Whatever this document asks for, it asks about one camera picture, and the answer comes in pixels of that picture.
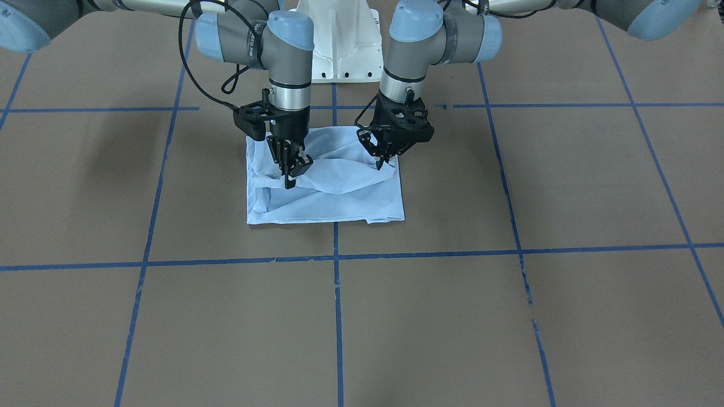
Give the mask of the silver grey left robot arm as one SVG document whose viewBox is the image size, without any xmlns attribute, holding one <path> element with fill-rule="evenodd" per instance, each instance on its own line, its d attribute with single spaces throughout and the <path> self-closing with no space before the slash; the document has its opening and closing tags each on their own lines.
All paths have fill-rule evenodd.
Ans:
<svg viewBox="0 0 724 407">
<path fill-rule="evenodd" d="M 423 89 L 429 69 L 494 59 L 505 44 L 505 20 L 525 20 L 558 8 L 580 10 L 632 38 L 655 41 L 680 28 L 699 1 L 400 1 L 389 26 L 373 118 L 357 136 L 377 169 L 429 142 Z"/>
</svg>

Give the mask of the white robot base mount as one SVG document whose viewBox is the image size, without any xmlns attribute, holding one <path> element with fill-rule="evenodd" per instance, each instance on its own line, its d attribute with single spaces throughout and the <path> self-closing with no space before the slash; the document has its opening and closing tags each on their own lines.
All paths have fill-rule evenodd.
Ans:
<svg viewBox="0 0 724 407">
<path fill-rule="evenodd" d="M 367 1 L 300 1 L 314 23 L 312 83 L 377 83 L 383 73 L 378 11 Z"/>
</svg>

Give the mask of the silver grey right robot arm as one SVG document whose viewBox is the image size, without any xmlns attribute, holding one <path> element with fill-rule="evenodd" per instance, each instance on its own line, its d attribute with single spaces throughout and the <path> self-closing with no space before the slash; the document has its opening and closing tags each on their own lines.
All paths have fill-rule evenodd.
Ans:
<svg viewBox="0 0 724 407">
<path fill-rule="evenodd" d="M 282 1 L 3 1 L 2 48 L 31 54 L 88 15 L 162 15 L 176 25 L 178 52 L 194 86 L 184 49 L 184 24 L 194 21 L 197 51 L 233 64 L 238 75 L 264 71 L 268 84 L 259 101 L 245 105 L 204 96 L 232 111 L 235 125 L 266 142 L 285 188 L 312 165 L 305 151 L 311 110 L 314 25 Z"/>
</svg>

